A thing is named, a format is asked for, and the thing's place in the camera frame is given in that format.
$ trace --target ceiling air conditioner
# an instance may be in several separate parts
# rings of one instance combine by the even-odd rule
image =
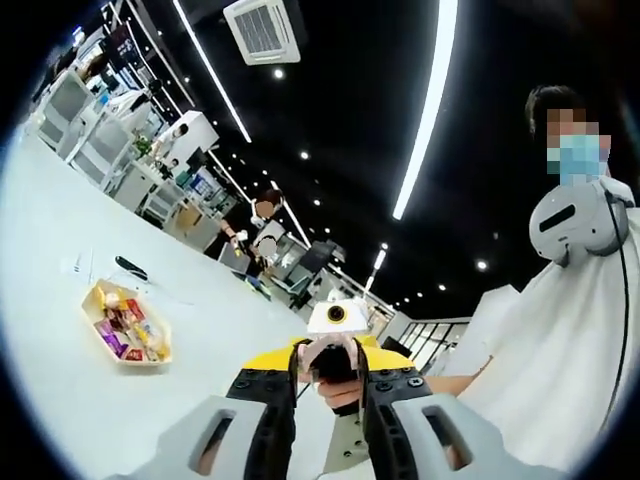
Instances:
[[[300,61],[306,31],[297,0],[238,0],[223,13],[247,65]]]

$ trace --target glass wall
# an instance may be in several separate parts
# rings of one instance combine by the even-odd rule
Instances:
[[[400,343],[411,350],[411,360],[423,373],[447,349],[456,347],[467,323],[412,322],[400,338]]]

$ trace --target black ceiling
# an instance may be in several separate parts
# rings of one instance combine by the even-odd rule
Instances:
[[[189,9],[200,5],[194,30],[250,144],[181,28],[172,1],[144,3],[163,33],[163,49],[189,76],[197,108],[218,122],[217,155],[238,182],[252,196],[275,180],[311,239],[330,237],[345,247],[343,270],[361,283],[380,244],[388,243],[372,288],[387,302],[400,302],[413,318],[469,315],[484,291],[505,283],[521,288],[544,265],[529,244],[528,221],[557,180],[546,175],[544,153],[532,149],[523,107],[532,87],[562,83],[606,110],[578,46],[502,2],[461,0],[436,127],[398,222],[391,212],[424,103],[437,1],[300,0],[309,43],[300,63],[280,66],[282,80],[273,77],[273,66],[245,65],[221,11],[210,8],[220,1],[183,3]],[[126,6],[122,15],[128,15]],[[148,45],[135,20],[132,26],[138,41]],[[170,78],[153,49],[147,60],[158,75]],[[174,83],[167,88],[187,108]],[[302,160],[301,150],[311,158]],[[314,199],[322,202],[319,207]],[[283,219],[295,234],[286,214]],[[488,262],[487,271],[475,268],[477,259]]]

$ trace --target face mask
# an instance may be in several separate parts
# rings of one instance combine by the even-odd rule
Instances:
[[[599,135],[561,135],[560,148],[547,148],[547,173],[559,174],[560,185],[591,182],[606,173],[609,150]]]

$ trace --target white chair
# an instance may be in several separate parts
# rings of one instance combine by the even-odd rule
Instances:
[[[94,101],[76,72],[67,70],[49,87],[32,114],[35,133],[57,152],[81,113]]]
[[[185,198],[185,192],[173,180],[165,180],[162,185],[149,194],[144,206],[143,214],[148,214],[162,222],[162,226],[173,218],[178,205]]]
[[[107,191],[115,173],[124,171],[133,160],[133,141],[133,134],[104,109],[88,134],[71,151],[66,162],[100,190]]]

